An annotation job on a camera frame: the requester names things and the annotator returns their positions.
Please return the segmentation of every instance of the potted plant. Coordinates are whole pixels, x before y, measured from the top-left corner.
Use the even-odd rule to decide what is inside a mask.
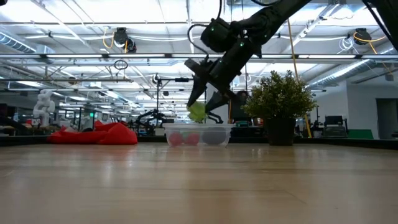
[[[291,71],[284,77],[272,71],[269,78],[262,78],[253,88],[252,97],[243,109],[264,120],[270,145],[291,146],[296,118],[314,107],[315,101],[303,81],[296,80]]]

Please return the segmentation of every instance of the clear plastic container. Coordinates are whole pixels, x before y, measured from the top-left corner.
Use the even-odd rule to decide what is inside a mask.
[[[163,124],[170,146],[221,146],[231,136],[233,124]]]

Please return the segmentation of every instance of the door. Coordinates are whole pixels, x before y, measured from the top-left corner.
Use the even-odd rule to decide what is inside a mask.
[[[377,125],[380,139],[393,139],[398,131],[398,105],[396,99],[377,99]]]

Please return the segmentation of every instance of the table surface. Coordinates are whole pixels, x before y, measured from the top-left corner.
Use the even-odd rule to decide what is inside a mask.
[[[397,223],[398,152],[220,148],[0,148],[1,223]]]

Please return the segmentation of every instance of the red bean bag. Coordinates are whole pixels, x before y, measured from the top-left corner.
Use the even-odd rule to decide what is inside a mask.
[[[48,142],[54,144],[96,144],[105,138],[106,131],[92,131],[85,133],[70,133],[57,131],[47,138]]]
[[[137,144],[137,135],[125,125],[119,123],[94,123],[95,131],[85,133],[70,133],[57,131],[48,137],[47,141],[54,144],[105,144],[130,145]]]
[[[103,140],[98,144],[103,145],[131,145],[137,144],[137,135],[134,131],[128,129],[125,125],[116,123]]]

